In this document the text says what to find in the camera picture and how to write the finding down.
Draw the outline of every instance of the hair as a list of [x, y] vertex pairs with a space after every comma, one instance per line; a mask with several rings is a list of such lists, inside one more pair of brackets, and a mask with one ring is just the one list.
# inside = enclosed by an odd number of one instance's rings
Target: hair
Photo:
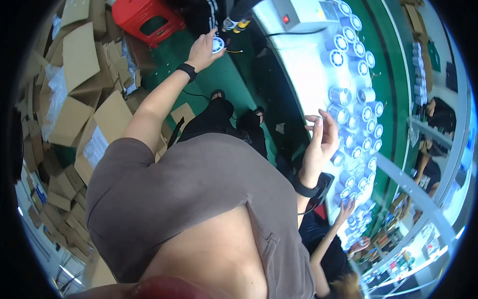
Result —
[[338, 299], [363, 299], [359, 285], [359, 276], [354, 271], [341, 276], [339, 280], [331, 282], [330, 285], [333, 287]]

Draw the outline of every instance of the black wristwatch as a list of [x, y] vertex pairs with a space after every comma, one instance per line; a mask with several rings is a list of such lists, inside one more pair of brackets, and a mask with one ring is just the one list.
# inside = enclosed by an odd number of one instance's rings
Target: black wristwatch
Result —
[[194, 71], [194, 67], [190, 66], [187, 63], [180, 64], [176, 69], [182, 70], [189, 75], [189, 83], [193, 82], [196, 79], [197, 73]]
[[298, 176], [294, 176], [294, 178], [292, 179], [292, 186], [297, 193], [308, 198], [314, 197], [320, 188], [319, 186], [316, 186], [314, 189], [307, 188], [306, 186], [302, 185]]

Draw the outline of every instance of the black pants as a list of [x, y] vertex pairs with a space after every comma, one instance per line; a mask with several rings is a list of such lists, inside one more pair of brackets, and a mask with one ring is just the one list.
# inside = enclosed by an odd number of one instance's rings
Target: black pants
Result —
[[223, 133], [244, 140], [267, 159], [264, 131], [260, 127], [261, 118], [249, 109], [236, 122], [236, 129], [230, 121], [232, 113], [234, 106], [228, 100], [211, 100], [206, 109], [186, 125], [178, 142], [206, 133]]

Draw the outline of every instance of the foot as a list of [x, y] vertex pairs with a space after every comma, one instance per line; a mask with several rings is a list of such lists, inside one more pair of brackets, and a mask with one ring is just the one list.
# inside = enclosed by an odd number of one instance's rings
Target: foot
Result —
[[222, 93], [219, 91], [211, 97], [211, 100], [217, 99], [217, 98], [222, 98]]

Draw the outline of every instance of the gray t-shirt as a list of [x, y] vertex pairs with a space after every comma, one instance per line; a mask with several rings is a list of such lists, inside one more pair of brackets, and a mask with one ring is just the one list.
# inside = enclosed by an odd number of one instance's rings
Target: gray t-shirt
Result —
[[157, 164], [143, 142], [116, 140], [91, 177], [87, 225], [116, 279], [134, 283], [167, 240], [240, 205], [250, 213], [269, 298], [312, 298], [294, 188], [233, 136], [207, 133], [180, 142]]

